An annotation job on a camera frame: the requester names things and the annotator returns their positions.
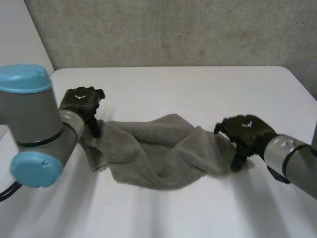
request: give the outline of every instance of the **white table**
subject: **white table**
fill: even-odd
[[[104,89],[97,117],[149,121],[177,113],[213,130],[237,114],[255,114],[278,133],[310,143],[317,102],[282,67],[61,69],[52,76],[58,103],[66,89]],[[0,188],[17,150],[0,141]],[[90,172],[77,146],[58,182],[22,187],[0,203],[1,238],[315,238],[317,201],[256,167],[224,179],[204,177],[170,192],[117,184],[110,170]]]

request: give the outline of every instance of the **concrete wall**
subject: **concrete wall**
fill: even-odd
[[[25,1],[56,69],[280,65],[317,97],[316,0]]]

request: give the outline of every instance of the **cloth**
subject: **cloth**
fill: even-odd
[[[209,174],[230,173],[235,147],[222,135],[194,128],[177,114],[150,122],[98,121],[102,136],[82,136],[92,167],[110,168],[118,183],[180,189]]]

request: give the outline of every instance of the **light blue cap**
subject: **light blue cap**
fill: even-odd
[[[52,82],[44,67],[36,64],[14,64],[0,67],[0,91],[39,93],[51,89]]]
[[[11,163],[11,173],[15,179],[29,187],[51,186],[63,169],[64,166],[58,159],[38,151],[18,153]]]

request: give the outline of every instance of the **gray towel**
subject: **gray towel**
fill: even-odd
[[[119,183],[169,190],[202,176],[230,173],[234,146],[222,135],[194,128],[177,114],[150,122],[98,121],[102,136],[84,132],[81,145],[97,170],[110,168]]]

